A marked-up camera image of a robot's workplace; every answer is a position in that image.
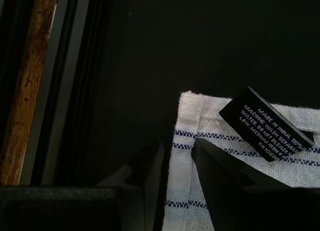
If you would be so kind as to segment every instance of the black object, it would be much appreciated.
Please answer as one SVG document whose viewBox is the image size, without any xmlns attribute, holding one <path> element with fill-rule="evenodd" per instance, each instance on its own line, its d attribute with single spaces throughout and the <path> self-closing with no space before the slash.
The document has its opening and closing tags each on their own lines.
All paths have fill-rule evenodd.
<svg viewBox="0 0 320 231">
<path fill-rule="evenodd" d="M 269 162 L 315 145 L 250 87 L 233 98 L 219 114 Z"/>
<path fill-rule="evenodd" d="M 150 145 L 100 187 L 0 187 L 0 230 L 152 231 L 163 158 Z"/>
<path fill-rule="evenodd" d="M 191 156 L 214 230 L 319 228 L 320 189 L 291 188 L 202 138 Z"/>
</svg>

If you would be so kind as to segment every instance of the black surface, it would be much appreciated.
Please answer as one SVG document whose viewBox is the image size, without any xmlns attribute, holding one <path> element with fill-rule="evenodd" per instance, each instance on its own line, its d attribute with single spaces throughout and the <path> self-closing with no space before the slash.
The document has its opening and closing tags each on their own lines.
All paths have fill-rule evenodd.
<svg viewBox="0 0 320 231">
<path fill-rule="evenodd" d="M 319 227 L 320 189 L 291 188 L 202 138 L 191 156 L 215 231 Z"/>
<path fill-rule="evenodd" d="M 316 0 L 113 0 L 84 135 L 80 183 L 149 140 L 169 152 L 181 92 L 320 108 Z"/>
</svg>

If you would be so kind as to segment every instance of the clothing tag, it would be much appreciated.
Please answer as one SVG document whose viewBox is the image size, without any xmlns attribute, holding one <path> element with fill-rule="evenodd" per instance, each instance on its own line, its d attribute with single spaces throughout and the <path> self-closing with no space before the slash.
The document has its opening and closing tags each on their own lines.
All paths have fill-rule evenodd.
<svg viewBox="0 0 320 231">
<path fill-rule="evenodd" d="M 268 162 L 315 145 L 250 87 L 232 99 L 219 114 Z"/>
</svg>

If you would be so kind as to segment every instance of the kitchen towel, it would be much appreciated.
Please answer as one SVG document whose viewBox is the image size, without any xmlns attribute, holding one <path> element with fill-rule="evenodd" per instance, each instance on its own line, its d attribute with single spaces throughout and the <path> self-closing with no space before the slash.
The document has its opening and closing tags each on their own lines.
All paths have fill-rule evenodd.
<svg viewBox="0 0 320 231">
<path fill-rule="evenodd" d="M 320 110 L 273 106 L 298 129 L 313 132 L 315 147 L 267 162 L 219 115 L 230 98 L 182 93 L 171 149 L 163 231 L 213 231 L 191 149 L 206 139 L 291 187 L 320 187 Z"/>
</svg>

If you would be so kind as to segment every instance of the care label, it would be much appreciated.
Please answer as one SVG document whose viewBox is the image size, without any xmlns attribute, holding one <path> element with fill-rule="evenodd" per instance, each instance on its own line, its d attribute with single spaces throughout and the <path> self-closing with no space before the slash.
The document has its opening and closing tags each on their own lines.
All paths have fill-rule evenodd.
<svg viewBox="0 0 320 231">
<path fill-rule="evenodd" d="M 268 162 L 315 145 L 250 87 L 232 99 L 219 114 Z"/>
</svg>

